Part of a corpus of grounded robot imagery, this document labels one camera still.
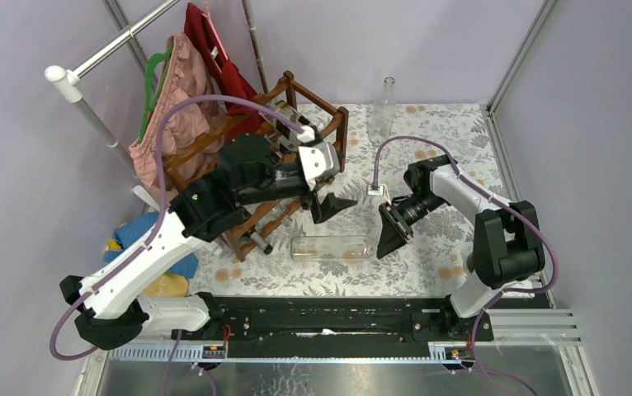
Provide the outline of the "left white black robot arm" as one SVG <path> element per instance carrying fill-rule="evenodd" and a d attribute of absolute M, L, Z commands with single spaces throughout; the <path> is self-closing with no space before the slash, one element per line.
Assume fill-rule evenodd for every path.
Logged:
<path fill-rule="evenodd" d="M 318 197 L 320 183 L 339 170 L 337 150 L 320 138 L 300 145 L 295 160 L 282 164 L 272 162 L 271 146 L 261 135 L 234 138 L 219 150 L 214 170 L 173 198 L 143 237 L 94 274 L 60 282 L 79 336 L 106 351 L 143 332 L 217 336 L 222 312 L 208 294 L 153 297 L 145 288 L 182 258 L 246 223 L 248 205 L 295 198 L 316 224 L 352 207 L 352 200 L 334 194 Z"/>

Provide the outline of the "clear round bottle back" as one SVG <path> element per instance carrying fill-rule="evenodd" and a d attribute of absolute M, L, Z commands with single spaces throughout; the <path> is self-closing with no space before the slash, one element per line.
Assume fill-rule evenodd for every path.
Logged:
<path fill-rule="evenodd" d="M 376 241 L 368 236 L 294 237 L 290 257 L 296 261 L 364 261 L 376 254 Z"/>

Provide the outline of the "clear tall bottle back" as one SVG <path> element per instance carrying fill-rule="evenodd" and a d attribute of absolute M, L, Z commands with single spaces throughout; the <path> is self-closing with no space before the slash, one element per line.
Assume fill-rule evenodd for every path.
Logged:
<path fill-rule="evenodd" d="M 375 100 L 370 114 L 368 139 L 375 147 L 379 147 L 391 134 L 397 112 L 394 86 L 395 79 L 393 77 L 384 78 L 382 93 Z"/>

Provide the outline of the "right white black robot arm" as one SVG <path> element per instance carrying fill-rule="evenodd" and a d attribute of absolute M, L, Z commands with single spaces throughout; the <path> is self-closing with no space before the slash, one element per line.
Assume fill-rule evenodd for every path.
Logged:
<path fill-rule="evenodd" d="M 382 229 L 376 256 L 383 258 L 413 238 L 413 225 L 440 206 L 457 209 L 473 226 L 473 270 L 449 295 L 439 318 L 441 332 L 459 340 L 472 328 L 471 317 L 490 301 L 545 267 L 535 207 L 511 202 L 461 173 L 446 156 L 408 165 L 403 175 L 409 196 L 380 205 Z"/>

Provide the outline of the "green wine bottle brown label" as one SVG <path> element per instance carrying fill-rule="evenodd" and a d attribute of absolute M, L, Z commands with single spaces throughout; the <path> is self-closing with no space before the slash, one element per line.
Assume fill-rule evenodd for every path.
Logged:
<path fill-rule="evenodd" d="M 253 242 L 265 255 L 272 253 L 273 246 L 256 229 L 249 229 L 243 236 Z"/>

